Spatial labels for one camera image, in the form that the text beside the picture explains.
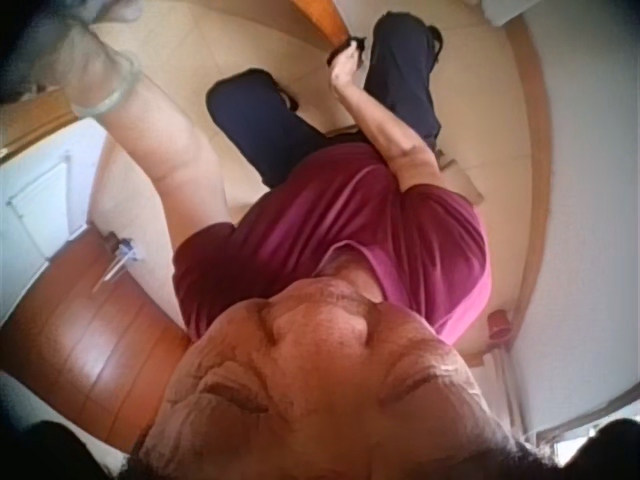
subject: wrist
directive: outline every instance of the wrist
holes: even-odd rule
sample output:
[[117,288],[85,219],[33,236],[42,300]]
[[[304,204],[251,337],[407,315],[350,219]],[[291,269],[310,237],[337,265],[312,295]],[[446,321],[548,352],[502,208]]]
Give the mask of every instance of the wrist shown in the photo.
[[345,95],[348,95],[354,89],[355,90],[359,89],[359,87],[355,83],[353,83],[352,79],[342,80],[342,81],[332,81],[331,88],[333,88],[333,91],[338,96],[338,98],[342,98]]

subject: beige tile floor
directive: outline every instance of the beige tile floor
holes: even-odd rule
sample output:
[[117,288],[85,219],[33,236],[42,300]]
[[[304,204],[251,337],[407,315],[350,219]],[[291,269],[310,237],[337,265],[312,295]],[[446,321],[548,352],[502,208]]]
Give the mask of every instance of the beige tile floor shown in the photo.
[[[440,146],[456,158],[485,196],[485,221],[494,272],[487,311],[513,308],[529,234],[530,145],[524,98],[505,33],[461,0],[338,0],[352,32],[368,34],[386,10],[411,11],[438,25],[445,48],[433,73],[433,96],[443,124]],[[102,25],[99,35],[133,51],[145,72],[208,135],[220,156],[235,219],[266,190],[229,140],[213,125],[204,95],[218,79],[251,66],[271,71],[296,93],[300,114],[326,131],[352,123],[326,81],[326,52],[253,22],[188,3],[148,2],[132,25]],[[171,249],[159,199],[142,172],[117,146],[97,185],[92,218],[102,230],[132,237],[144,259],[132,273],[180,323],[171,288]],[[482,349],[479,319],[458,344]]]

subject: red object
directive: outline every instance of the red object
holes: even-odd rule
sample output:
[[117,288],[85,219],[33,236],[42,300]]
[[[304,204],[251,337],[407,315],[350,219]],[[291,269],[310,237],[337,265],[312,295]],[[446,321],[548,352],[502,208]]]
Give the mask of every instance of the red object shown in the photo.
[[174,257],[174,285],[192,338],[230,306],[270,298],[313,277],[336,248],[371,264],[386,300],[424,317],[453,343],[491,289],[486,241],[471,204],[432,185],[400,192],[378,153],[336,145],[302,162],[235,227],[194,234]]
[[487,324],[489,326],[489,340],[492,342],[505,343],[511,338],[513,329],[507,312],[504,310],[491,312],[487,318]]

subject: knee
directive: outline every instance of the knee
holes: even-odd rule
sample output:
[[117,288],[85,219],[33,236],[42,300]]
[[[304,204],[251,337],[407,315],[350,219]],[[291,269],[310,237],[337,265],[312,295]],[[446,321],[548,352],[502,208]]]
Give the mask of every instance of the knee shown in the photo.
[[229,107],[237,107],[239,102],[246,103],[257,87],[265,81],[271,81],[272,78],[266,70],[250,68],[217,81],[205,96],[209,115],[214,121],[217,121],[222,112],[228,111]]
[[398,33],[420,31],[427,29],[425,23],[415,15],[406,12],[387,12],[378,19],[373,29],[374,35],[388,36]]

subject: leg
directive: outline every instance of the leg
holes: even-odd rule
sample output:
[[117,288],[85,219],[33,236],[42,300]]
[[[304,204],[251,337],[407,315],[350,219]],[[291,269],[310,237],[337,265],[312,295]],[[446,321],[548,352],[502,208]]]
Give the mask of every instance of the leg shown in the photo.
[[440,133],[429,74],[442,37],[408,13],[386,13],[373,30],[371,66],[364,89],[413,128],[434,149]]
[[273,77],[250,69],[216,83],[207,109],[269,188],[280,185],[327,138],[287,108]]

